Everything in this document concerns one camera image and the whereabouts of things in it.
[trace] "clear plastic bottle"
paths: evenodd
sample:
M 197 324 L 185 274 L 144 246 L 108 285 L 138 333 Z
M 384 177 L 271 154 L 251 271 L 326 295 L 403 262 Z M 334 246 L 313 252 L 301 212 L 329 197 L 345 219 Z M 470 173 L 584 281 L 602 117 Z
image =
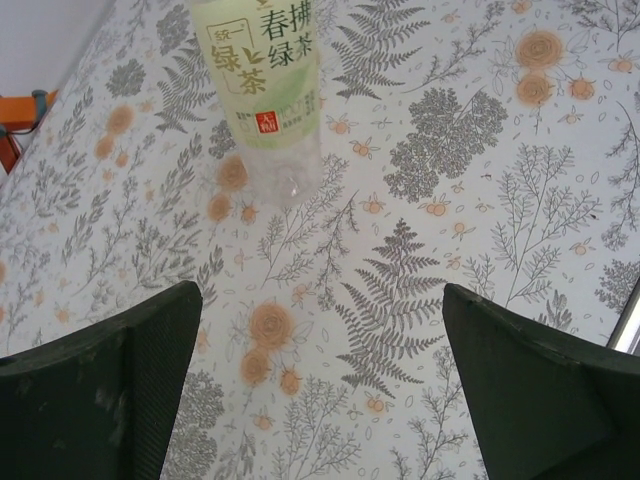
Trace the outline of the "clear plastic bottle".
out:
M 312 0 L 188 0 L 251 185 L 290 206 L 320 187 L 318 50 Z

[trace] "table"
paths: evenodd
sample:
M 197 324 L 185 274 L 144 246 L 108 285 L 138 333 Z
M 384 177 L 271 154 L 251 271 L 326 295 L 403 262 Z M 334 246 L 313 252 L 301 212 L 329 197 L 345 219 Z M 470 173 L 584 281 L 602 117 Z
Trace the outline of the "table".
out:
M 444 283 L 604 344 L 640 275 L 640 6 L 582 3 L 317 0 L 325 180 L 279 210 L 187 9 L 118 0 L 0 191 L 3 354 L 192 279 L 163 478 L 486 478 Z

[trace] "red logo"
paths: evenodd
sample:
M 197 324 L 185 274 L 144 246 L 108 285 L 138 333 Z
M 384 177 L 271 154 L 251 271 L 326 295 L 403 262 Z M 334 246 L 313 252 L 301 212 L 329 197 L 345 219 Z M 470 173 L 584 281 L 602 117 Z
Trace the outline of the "red logo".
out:
M 275 133 L 280 130 L 276 112 L 256 113 L 256 122 L 260 133 Z

